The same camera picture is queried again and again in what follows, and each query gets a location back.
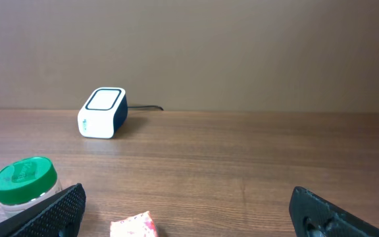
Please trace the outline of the white barcode scanner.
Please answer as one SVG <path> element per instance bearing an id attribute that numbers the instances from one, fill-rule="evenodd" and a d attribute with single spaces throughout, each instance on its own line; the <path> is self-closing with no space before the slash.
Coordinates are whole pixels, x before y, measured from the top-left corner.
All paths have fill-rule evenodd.
<path id="1" fill-rule="evenodd" d="M 97 88 L 78 112 L 78 129 L 86 138 L 111 139 L 127 116 L 128 103 L 123 88 Z"/>

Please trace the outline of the small red white box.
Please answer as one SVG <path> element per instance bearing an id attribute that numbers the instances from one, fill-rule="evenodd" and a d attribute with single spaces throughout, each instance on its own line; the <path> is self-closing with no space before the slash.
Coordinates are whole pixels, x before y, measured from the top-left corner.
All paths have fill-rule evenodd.
<path id="1" fill-rule="evenodd" d="M 149 211 L 111 222 L 110 237 L 158 237 L 157 227 Z"/>

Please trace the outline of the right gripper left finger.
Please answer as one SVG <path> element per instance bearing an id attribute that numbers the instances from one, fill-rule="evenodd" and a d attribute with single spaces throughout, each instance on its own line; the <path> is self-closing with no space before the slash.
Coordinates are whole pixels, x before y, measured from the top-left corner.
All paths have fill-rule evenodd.
<path id="1" fill-rule="evenodd" d="M 86 193 L 77 183 L 0 223 L 0 237 L 77 237 Z"/>

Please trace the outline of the green lid plastic jar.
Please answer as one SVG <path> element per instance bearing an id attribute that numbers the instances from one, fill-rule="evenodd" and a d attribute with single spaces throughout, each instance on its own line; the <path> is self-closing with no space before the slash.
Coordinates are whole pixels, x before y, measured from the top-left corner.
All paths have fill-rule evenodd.
<path id="1" fill-rule="evenodd" d="M 0 206 L 13 217 L 62 191 L 53 162 L 47 157 L 29 157 L 0 170 Z"/>

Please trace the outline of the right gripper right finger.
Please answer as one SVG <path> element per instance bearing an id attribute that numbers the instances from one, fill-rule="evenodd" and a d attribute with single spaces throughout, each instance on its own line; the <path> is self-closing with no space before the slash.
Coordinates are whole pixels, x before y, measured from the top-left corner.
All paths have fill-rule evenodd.
<path id="1" fill-rule="evenodd" d="M 379 237 L 379 228 L 308 189 L 293 189 L 289 213 L 297 237 Z"/>

